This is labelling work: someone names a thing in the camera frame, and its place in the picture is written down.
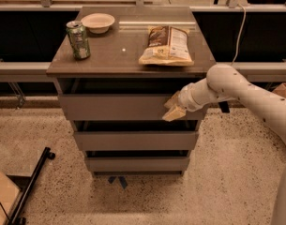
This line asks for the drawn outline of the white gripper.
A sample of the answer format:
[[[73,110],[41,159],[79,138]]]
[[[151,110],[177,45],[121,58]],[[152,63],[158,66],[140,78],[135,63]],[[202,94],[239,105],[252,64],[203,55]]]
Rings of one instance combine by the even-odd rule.
[[[162,116],[162,119],[172,122],[184,117],[187,111],[195,112],[200,110],[202,106],[195,101],[192,95],[194,88],[194,84],[190,83],[184,86],[180,92],[175,92],[164,104],[168,111]]]

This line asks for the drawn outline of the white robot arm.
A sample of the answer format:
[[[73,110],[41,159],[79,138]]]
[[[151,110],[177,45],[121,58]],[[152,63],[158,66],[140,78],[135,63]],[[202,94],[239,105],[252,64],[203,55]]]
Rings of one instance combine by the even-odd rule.
[[[227,64],[212,66],[204,79],[177,91],[164,104],[168,111],[162,119],[171,122],[209,103],[231,99],[239,101],[257,115],[286,145],[286,98],[252,84]],[[286,166],[278,185],[271,225],[286,225]]]

